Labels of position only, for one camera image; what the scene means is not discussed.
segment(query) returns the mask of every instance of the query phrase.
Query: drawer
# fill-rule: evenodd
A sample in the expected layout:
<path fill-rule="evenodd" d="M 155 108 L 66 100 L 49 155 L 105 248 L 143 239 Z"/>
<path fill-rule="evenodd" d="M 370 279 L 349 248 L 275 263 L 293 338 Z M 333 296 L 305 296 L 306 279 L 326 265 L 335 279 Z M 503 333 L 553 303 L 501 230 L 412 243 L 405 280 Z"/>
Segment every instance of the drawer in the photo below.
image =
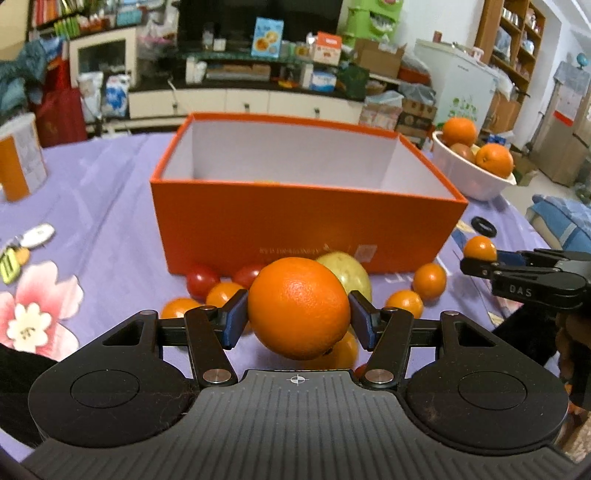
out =
<path fill-rule="evenodd" d="M 226 102 L 224 89 L 177 90 L 176 103 L 172 90 L 135 92 L 129 94 L 129 117 L 185 116 L 191 112 L 223 112 Z"/>
<path fill-rule="evenodd" d="M 269 97 L 264 90 L 226 90 L 226 112 L 267 113 Z"/>
<path fill-rule="evenodd" d="M 358 124 L 363 104 L 305 93 L 271 92 L 269 113 Z"/>
<path fill-rule="evenodd" d="M 177 90 L 178 114 L 191 112 L 223 112 L 226 103 L 224 89 Z"/>
<path fill-rule="evenodd" d="M 320 118 L 344 124 L 357 125 L 363 103 L 351 102 L 340 98 L 323 98 L 320 107 Z"/>
<path fill-rule="evenodd" d="M 151 118 L 155 116 L 174 116 L 174 97 L 170 90 L 154 92 L 132 92 L 129 94 L 129 117 Z"/>

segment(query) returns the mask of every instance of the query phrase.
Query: orange box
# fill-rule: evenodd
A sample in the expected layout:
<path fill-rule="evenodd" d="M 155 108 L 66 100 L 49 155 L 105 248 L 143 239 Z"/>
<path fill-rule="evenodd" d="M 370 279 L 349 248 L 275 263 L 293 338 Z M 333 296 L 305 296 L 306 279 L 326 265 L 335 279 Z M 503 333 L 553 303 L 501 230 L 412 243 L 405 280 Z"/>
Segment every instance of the orange box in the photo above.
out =
<path fill-rule="evenodd" d="M 340 60 L 340 52 L 343 40 L 338 35 L 318 32 L 316 42 L 312 45 L 310 56 L 316 63 L 337 66 Z"/>
<path fill-rule="evenodd" d="M 335 250 L 370 273 L 415 271 L 467 206 L 402 135 L 253 113 L 190 115 L 150 182 L 172 274 Z"/>

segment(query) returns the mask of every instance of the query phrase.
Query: keychain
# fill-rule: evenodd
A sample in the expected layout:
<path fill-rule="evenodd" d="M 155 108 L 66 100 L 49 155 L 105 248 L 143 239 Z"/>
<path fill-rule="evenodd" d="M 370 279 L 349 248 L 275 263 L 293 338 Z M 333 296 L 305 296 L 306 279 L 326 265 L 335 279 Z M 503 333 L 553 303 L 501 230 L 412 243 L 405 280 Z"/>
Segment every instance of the keychain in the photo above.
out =
<path fill-rule="evenodd" d="M 7 242 L 0 250 L 0 277 L 6 285 L 21 274 L 21 267 L 31 258 L 31 250 L 45 245 L 56 233 L 49 223 L 42 223 Z"/>

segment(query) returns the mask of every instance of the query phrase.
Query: refrigerator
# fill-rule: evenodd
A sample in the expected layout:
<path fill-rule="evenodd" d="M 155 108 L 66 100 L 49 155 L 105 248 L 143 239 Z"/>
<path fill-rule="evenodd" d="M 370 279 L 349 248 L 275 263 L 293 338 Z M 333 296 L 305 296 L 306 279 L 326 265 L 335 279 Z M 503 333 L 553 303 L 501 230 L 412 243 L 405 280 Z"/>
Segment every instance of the refrigerator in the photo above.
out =
<path fill-rule="evenodd" d="M 437 129 L 461 116 L 470 118 L 480 131 L 496 92 L 495 72 L 447 44 L 417 40 L 414 52 L 429 67 L 431 86 L 437 93 L 433 122 Z"/>
<path fill-rule="evenodd" d="M 554 91 L 530 153 L 550 180 L 571 187 L 591 146 L 591 74 L 562 62 Z"/>

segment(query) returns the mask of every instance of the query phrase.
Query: table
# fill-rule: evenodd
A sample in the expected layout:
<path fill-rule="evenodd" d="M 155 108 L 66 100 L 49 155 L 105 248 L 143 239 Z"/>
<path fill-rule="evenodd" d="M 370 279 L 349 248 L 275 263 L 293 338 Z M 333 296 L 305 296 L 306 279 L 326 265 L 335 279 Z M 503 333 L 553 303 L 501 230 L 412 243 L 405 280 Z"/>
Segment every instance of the table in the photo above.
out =
<path fill-rule="evenodd" d="M 134 135 L 48 149 L 45 158 L 50 174 L 44 187 L 21 202 L 0 203 L 2 242 L 42 222 L 56 229 L 45 248 L 32 252 L 27 266 L 42 265 L 51 277 L 51 264 L 45 262 L 53 262 L 57 281 L 70 281 L 68 306 L 60 312 L 65 318 L 60 323 L 67 329 L 61 330 L 65 340 L 53 355 L 67 354 L 77 343 L 87 344 L 139 310 L 160 311 L 171 299 L 187 296 L 184 277 L 167 272 L 148 183 L 171 138 L 171 134 Z M 498 248 L 547 247 L 525 218 L 500 196 L 491 202 L 471 203 L 463 220 L 469 224 L 477 215 L 497 227 Z M 501 314 L 498 301 L 485 281 L 459 271 L 461 257 L 450 237 L 437 257 L 448 272 L 448 288 L 437 301 L 426 305 L 423 318 L 438 319 L 442 310 L 458 310 L 492 330 L 488 312 Z M 374 305 L 381 307 L 394 291 L 408 288 L 411 278 L 410 274 L 373 276 Z M 2 335 L 6 339 L 7 328 L 1 315 L 2 299 L 7 298 L 5 292 L 14 295 L 22 280 L 0 286 L 0 341 Z M 241 338 L 228 357 L 238 377 L 247 368 L 296 368 L 295 363 L 262 347 L 254 335 Z M 361 351 L 357 365 L 368 358 L 369 353 Z M 191 377 L 185 351 L 165 348 L 164 359 Z M 433 349 L 413 349 L 407 376 L 433 359 Z M 548 368 L 556 373 L 555 362 Z M 19 461 L 31 452 L 2 430 L 0 445 Z"/>

